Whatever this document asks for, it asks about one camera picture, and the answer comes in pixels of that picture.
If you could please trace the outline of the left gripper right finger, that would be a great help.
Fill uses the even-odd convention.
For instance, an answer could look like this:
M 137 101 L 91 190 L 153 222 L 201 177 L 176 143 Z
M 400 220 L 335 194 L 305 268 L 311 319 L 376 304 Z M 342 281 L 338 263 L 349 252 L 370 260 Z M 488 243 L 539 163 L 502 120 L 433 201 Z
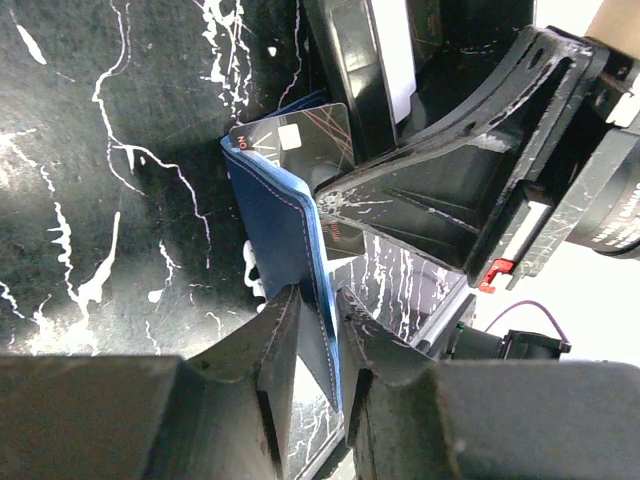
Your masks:
M 639 370 L 434 361 L 336 295 L 347 445 L 361 479 L 635 479 Z

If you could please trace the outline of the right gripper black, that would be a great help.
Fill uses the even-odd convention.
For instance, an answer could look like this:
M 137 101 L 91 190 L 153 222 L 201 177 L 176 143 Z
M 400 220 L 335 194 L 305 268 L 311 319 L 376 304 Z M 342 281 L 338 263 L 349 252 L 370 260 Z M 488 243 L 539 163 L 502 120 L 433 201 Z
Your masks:
M 321 186 L 321 213 L 507 289 L 561 243 L 639 257 L 639 62 L 525 28 L 457 106 Z

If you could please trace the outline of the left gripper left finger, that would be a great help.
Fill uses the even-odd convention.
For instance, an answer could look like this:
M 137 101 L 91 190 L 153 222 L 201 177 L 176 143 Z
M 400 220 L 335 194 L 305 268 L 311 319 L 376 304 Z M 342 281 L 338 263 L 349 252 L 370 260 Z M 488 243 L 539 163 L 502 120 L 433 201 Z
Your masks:
M 191 359 L 5 356 L 5 479 L 281 479 L 301 311 L 285 286 Z

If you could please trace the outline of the black VIP credit card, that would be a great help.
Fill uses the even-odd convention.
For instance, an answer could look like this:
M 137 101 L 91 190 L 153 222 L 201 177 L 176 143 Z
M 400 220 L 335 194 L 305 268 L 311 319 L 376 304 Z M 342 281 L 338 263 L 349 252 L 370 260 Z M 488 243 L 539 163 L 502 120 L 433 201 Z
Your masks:
M 228 134 L 242 151 L 257 153 L 302 179 L 309 187 L 321 223 L 327 264 L 365 253 L 361 230 L 321 213 L 314 195 L 355 167 L 348 109 L 342 103 L 278 112 Z

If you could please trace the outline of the blue card holder wallet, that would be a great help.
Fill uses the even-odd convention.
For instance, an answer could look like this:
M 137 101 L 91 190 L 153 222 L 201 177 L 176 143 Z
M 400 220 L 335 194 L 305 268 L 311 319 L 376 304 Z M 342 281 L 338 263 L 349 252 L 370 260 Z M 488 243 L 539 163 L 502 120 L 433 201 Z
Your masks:
M 334 411 L 342 409 L 337 318 L 321 223 L 312 194 L 266 156 L 220 141 L 241 218 L 268 300 L 297 284 L 302 298 L 298 355 Z

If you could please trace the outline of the black card tray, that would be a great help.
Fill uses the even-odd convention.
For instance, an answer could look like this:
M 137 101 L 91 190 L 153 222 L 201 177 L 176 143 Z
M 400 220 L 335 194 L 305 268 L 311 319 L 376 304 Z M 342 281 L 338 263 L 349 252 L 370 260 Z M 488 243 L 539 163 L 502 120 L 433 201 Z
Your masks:
M 406 1 L 416 73 L 442 44 L 438 1 Z M 395 148 L 393 118 L 371 1 L 305 1 L 309 22 L 333 99 L 347 106 L 356 161 Z

